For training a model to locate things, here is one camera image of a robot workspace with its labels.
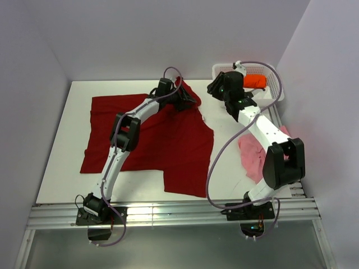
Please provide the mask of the dark red t shirt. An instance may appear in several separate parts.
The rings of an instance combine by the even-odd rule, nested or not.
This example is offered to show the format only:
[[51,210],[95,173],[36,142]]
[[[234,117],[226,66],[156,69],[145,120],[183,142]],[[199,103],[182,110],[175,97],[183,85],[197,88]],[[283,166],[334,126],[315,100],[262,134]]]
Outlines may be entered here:
[[[214,144],[214,132],[203,121],[200,98],[185,82],[196,101],[181,112],[170,104],[141,125],[139,144],[130,153],[122,171],[160,170],[165,192],[204,198]],[[146,95],[97,96],[90,110],[91,133],[84,151],[81,174],[101,173],[108,157],[110,135],[117,113],[129,112]]]

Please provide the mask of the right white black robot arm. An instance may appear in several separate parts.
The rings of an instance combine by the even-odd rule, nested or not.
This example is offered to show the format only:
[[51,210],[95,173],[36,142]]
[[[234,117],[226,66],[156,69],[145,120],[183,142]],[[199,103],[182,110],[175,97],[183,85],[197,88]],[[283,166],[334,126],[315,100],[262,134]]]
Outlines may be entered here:
[[223,101],[226,111],[243,125],[263,147],[263,178],[244,196],[243,213],[256,218],[262,204],[272,200],[286,185],[305,176],[305,147],[300,138],[291,138],[276,127],[243,88],[244,75],[238,71],[220,72],[207,86],[207,92]]

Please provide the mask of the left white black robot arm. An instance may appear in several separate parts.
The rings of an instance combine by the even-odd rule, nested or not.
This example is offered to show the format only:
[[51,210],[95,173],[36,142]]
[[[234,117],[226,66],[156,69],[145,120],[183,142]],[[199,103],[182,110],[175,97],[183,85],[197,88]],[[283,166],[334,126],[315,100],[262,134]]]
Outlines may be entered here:
[[109,203],[114,184],[130,152],[134,151],[139,143],[141,124],[168,104],[182,111],[196,103],[182,83],[182,77],[177,83],[163,77],[140,105],[129,112],[116,115],[110,135],[111,146],[101,178],[83,201],[84,211],[95,223],[102,224],[109,218]]

